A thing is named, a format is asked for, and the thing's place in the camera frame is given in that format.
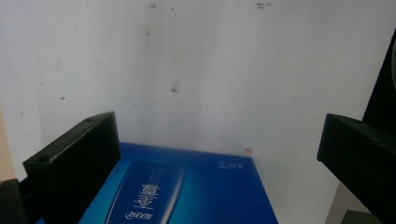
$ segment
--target stain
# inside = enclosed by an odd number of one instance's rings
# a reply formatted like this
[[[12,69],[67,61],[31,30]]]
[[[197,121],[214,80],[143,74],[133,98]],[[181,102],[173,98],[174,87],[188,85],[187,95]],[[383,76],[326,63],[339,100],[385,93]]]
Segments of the stain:
[[[245,149],[245,151],[246,151],[249,155],[251,155],[251,154],[253,153],[253,150],[251,150],[251,149],[248,148],[248,147]]]
[[[177,93],[178,92],[178,83],[175,82],[175,85],[172,87],[172,92]]]
[[[264,3],[257,3],[257,8],[263,9],[264,8]]]

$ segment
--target blue package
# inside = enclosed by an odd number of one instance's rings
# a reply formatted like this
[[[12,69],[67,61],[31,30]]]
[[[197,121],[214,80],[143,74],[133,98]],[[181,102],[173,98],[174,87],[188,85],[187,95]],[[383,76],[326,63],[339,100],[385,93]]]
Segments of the blue package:
[[[121,143],[81,224],[276,224],[253,159]]]

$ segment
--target black object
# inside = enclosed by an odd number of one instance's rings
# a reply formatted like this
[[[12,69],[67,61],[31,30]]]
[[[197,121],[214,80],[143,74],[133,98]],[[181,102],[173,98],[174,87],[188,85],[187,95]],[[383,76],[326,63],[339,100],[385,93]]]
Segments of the black object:
[[[0,223],[78,223],[120,159],[114,112],[84,119],[23,163],[0,188]]]
[[[337,178],[383,223],[396,223],[396,90],[387,56],[362,121],[326,117],[318,150]]]
[[[17,179],[0,182],[0,223],[30,223]]]

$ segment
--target white surface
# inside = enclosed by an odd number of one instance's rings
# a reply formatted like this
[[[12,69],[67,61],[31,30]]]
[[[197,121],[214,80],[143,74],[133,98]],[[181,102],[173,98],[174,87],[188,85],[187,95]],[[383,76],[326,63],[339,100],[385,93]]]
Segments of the white surface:
[[[338,185],[316,160],[324,118],[361,119],[395,10],[394,0],[1,1],[0,106],[17,176],[73,125],[114,110],[124,142],[252,148],[279,223],[324,223]]]

